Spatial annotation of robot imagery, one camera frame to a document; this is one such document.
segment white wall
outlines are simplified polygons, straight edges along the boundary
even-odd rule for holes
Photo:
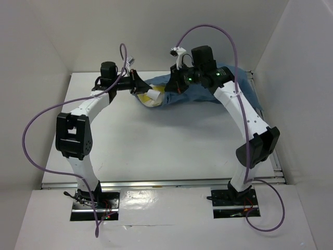
[[[120,64],[124,42],[139,70],[168,70],[170,48],[190,27],[217,24],[234,38],[240,66],[253,70],[288,0],[29,0],[55,48],[74,72],[99,71],[100,63]],[[215,58],[233,64],[231,46],[215,30],[193,32],[187,49],[211,45]]]
[[[254,74],[318,250],[333,249],[332,43],[333,1],[290,0]]]
[[[13,249],[31,190],[42,173],[25,159],[21,135],[38,111],[65,96],[69,72],[25,0],[0,3],[0,242]],[[56,112],[42,117],[28,136],[28,150],[44,166]]]

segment blue cloth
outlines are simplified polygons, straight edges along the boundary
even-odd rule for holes
[[[226,64],[217,64],[217,67],[228,67],[229,70],[235,74],[235,67],[229,66]],[[156,86],[166,85],[167,82],[170,79],[170,74],[155,77],[149,80],[146,80],[148,84],[153,84]],[[250,83],[248,82],[247,75],[245,71],[238,68],[238,84],[242,92],[244,93],[244,96],[249,101],[249,103],[252,105],[253,108],[258,108],[262,110],[262,107],[258,101],[258,98],[253,91]],[[173,93],[173,92],[166,92],[164,95],[164,99],[162,102],[162,106],[174,104],[174,103],[184,103],[184,102],[214,102],[214,103],[220,103],[210,92],[208,89],[205,89],[201,84],[191,84],[188,89],[182,93]]]

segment blue towel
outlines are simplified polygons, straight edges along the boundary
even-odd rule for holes
[[[217,67],[228,67],[229,70],[235,74],[235,67],[229,66],[226,64],[217,64]],[[170,79],[170,74],[155,77],[149,80],[146,80],[148,84],[153,84],[156,86],[166,85]],[[262,107],[258,101],[258,98],[253,91],[250,83],[248,82],[247,75],[245,71],[238,68],[238,84],[240,89],[243,91],[244,96],[252,105],[253,108],[257,108],[262,110]],[[166,92],[164,95],[162,106],[175,104],[175,103],[184,103],[184,102],[214,102],[220,103],[210,92],[208,89],[205,89],[201,84],[191,84],[188,89],[182,93],[173,93],[173,92]]]

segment gray wall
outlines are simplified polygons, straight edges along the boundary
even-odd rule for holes
[[[31,190],[42,173],[25,159],[21,135],[38,111],[65,96],[69,72],[25,0],[0,3],[1,249],[14,249]],[[46,163],[55,127],[50,112],[33,125],[28,150]]]
[[[234,38],[240,66],[253,70],[288,0],[29,0],[66,66],[99,71],[102,61],[121,63],[127,45],[138,70],[168,70],[171,47],[190,27],[217,24]],[[229,41],[215,30],[191,33],[188,50],[211,45],[217,60],[233,64]]]
[[[333,249],[332,43],[333,1],[290,0],[254,74],[318,250]]]

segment purple cable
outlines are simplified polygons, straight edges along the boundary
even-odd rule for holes
[[[120,51],[121,51],[121,48],[124,48],[124,53],[125,53],[125,58],[127,58],[127,49],[126,49],[126,46],[125,44],[120,44]],[[49,169],[46,169],[46,168],[43,168],[41,166],[39,166],[37,163],[35,163],[33,161],[33,159],[31,159],[30,155],[28,154],[28,151],[27,151],[27,147],[25,145],[25,136],[27,135],[27,131],[29,129],[29,127],[31,126],[31,124],[39,117],[41,116],[42,114],[48,112],[49,110],[51,109],[54,109],[54,108],[57,108],[57,107],[61,107],[65,104],[68,104],[68,103],[74,103],[74,102],[78,102],[78,101],[85,101],[85,100],[88,100],[88,99],[92,99],[92,98],[96,98],[96,97],[99,97],[105,93],[107,93],[110,89],[112,89],[120,80],[120,78],[122,77],[123,75],[123,72],[125,71],[125,67],[126,67],[126,60],[124,61],[124,65],[123,65],[123,68],[121,69],[121,73],[119,74],[118,78],[115,80],[115,82],[110,86],[108,87],[106,90],[104,90],[103,92],[95,95],[95,96],[88,96],[88,97],[81,97],[81,98],[77,98],[77,99],[73,99],[73,100],[70,100],[70,101],[66,101],[66,102],[63,102],[63,103],[59,103],[59,104],[56,104],[52,107],[49,107],[49,108],[46,108],[44,109],[43,111],[39,112],[37,115],[35,115],[27,124],[27,126],[25,127],[24,131],[23,131],[23,135],[22,135],[22,148],[23,148],[23,152],[26,156],[26,158],[28,159],[28,161],[34,165],[36,168],[38,168],[39,170],[41,171],[44,171],[44,172],[48,172],[48,173],[55,173],[55,174],[61,174],[61,175],[64,175],[64,176],[74,176],[74,177],[77,177],[77,178],[80,178],[82,179],[82,181],[84,182],[84,184],[87,186],[88,188],[88,192],[89,192],[89,196],[90,196],[90,199],[91,201],[94,200],[94,196],[93,196],[93,193],[87,183],[87,181],[80,175],[78,174],[75,174],[75,173],[65,173],[65,172],[58,172],[58,171],[53,171],[53,170],[49,170]],[[102,220],[100,222],[98,222],[98,218],[97,218],[97,213],[96,213],[96,207],[95,207],[95,203],[92,202],[92,207],[93,207],[93,213],[94,213],[94,218],[95,218],[95,222],[96,222],[96,230],[95,230],[95,237],[98,238],[98,235],[99,235],[99,225],[100,223],[102,222]]]
[[[180,40],[177,42],[176,46],[175,47],[179,47],[179,45],[181,44],[182,40],[185,38],[185,36],[191,32],[192,30],[196,29],[196,28],[201,28],[201,27],[209,27],[209,28],[213,28],[213,29],[216,29],[216,30],[219,30],[221,31],[223,34],[225,34],[232,47],[233,47],[233,51],[234,51],[234,57],[235,57],[235,90],[236,90],[236,93],[238,93],[238,84],[237,84],[237,79],[238,79],[238,57],[237,57],[237,50],[236,50],[236,45],[235,45],[235,42],[234,40],[232,39],[232,37],[225,31],[223,30],[222,28],[218,27],[218,26],[215,26],[215,25],[212,25],[212,24],[199,24],[199,25],[196,25],[192,28],[190,28],[188,31],[185,32],[185,34],[180,38]],[[252,181],[252,180],[248,180],[248,175],[249,175],[249,170],[250,170],[250,136],[249,136],[249,129],[248,129],[248,123],[247,123],[247,119],[246,119],[246,114],[245,114],[245,109],[244,109],[244,105],[243,105],[243,102],[240,98],[239,95],[237,95],[237,98],[238,98],[238,101],[239,101],[239,106],[240,106],[240,109],[241,109],[241,113],[242,113],[242,116],[243,116],[243,121],[244,121],[244,127],[245,127],[245,138],[246,138],[246,172],[245,172],[245,177],[244,177],[244,184]],[[280,201],[281,201],[281,205],[282,205],[282,210],[283,210],[283,215],[282,215],[282,220],[281,222],[274,228],[272,229],[260,229],[260,228],[257,228],[255,227],[254,225],[252,225],[249,221],[249,218],[248,218],[248,215],[252,210],[249,210],[246,214],[246,220],[248,222],[248,224],[253,227],[254,229],[258,230],[258,231],[261,231],[261,232],[272,232],[276,229],[278,229],[283,221],[285,220],[285,215],[286,215],[286,211],[285,211],[285,205],[282,201],[282,198],[280,196],[280,194],[277,192],[277,190],[272,186],[270,185],[268,182],[266,181],[263,181],[263,180],[260,180],[260,179],[255,179],[256,181],[260,181],[262,183],[265,183],[267,184],[269,187],[271,187],[275,193],[277,194],[277,196],[279,197]]]

